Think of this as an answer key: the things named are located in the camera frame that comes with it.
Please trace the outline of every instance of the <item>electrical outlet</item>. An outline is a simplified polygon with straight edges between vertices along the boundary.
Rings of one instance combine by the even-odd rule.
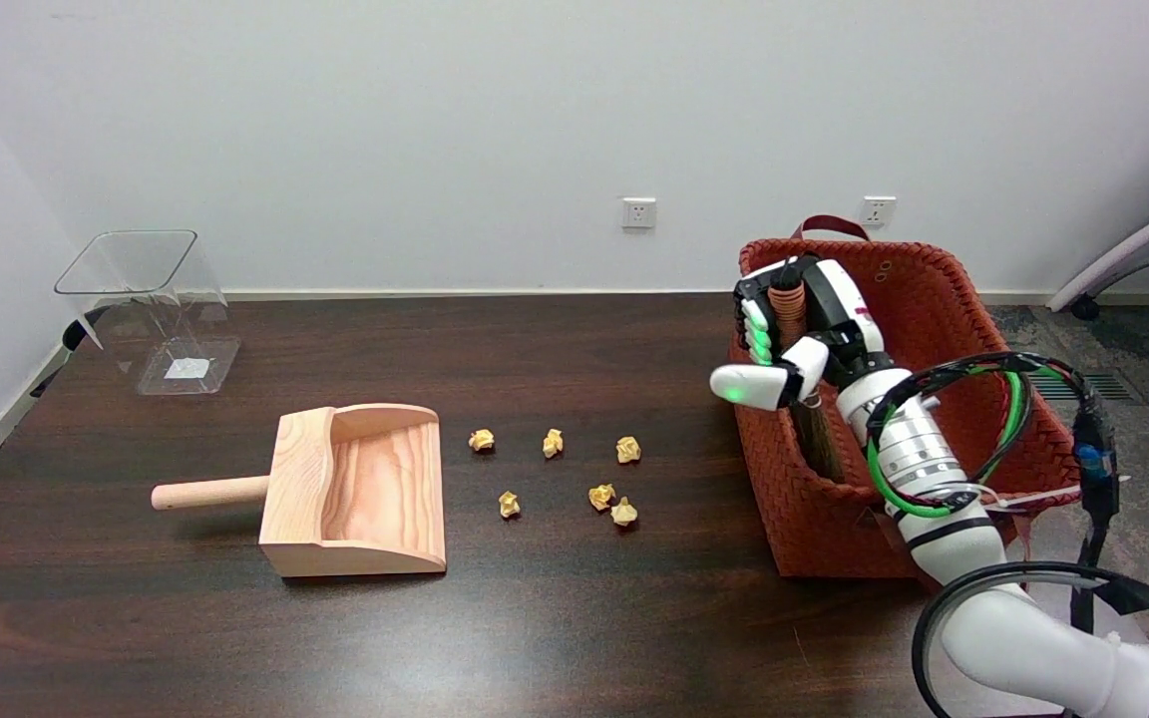
[[[858,210],[858,223],[865,227],[884,227],[894,218],[894,208],[897,208],[896,196],[865,196]]]
[[[654,196],[624,196],[624,229],[646,231],[655,224]]]

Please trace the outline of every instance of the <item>floor vent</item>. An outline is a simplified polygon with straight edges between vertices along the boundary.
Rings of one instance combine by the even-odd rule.
[[[1085,372],[1085,379],[1105,400],[1141,404],[1140,396],[1117,372]],[[1032,375],[1032,386],[1046,401],[1075,401],[1075,394],[1054,377]]]

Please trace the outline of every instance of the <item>transparent bin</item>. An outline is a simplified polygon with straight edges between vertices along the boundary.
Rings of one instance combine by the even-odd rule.
[[[105,232],[55,292],[137,394],[211,394],[241,345],[196,232]]]

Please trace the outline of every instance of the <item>dark wooden table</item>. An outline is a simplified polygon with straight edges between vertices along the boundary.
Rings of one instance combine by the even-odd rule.
[[[136,396],[84,342],[0,449],[0,717],[926,715],[917,584],[776,576],[707,389],[724,295],[233,314],[219,394]],[[259,509],[149,509],[155,482],[267,472],[282,414],[367,401],[441,414],[446,577],[284,582]],[[635,531],[589,508],[606,481]]]

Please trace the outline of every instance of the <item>basket handle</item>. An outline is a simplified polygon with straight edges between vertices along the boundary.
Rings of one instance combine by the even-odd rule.
[[[797,231],[792,232],[792,239],[804,239],[804,232],[808,231],[839,231],[840,233],[848,233],[849,237],[862,239],[863,241],[871,241],[872,238],[866,236],[865,229],[862,224],[850,222],[850,219],[838,217],[835,215],[815,215],[801,223]]]

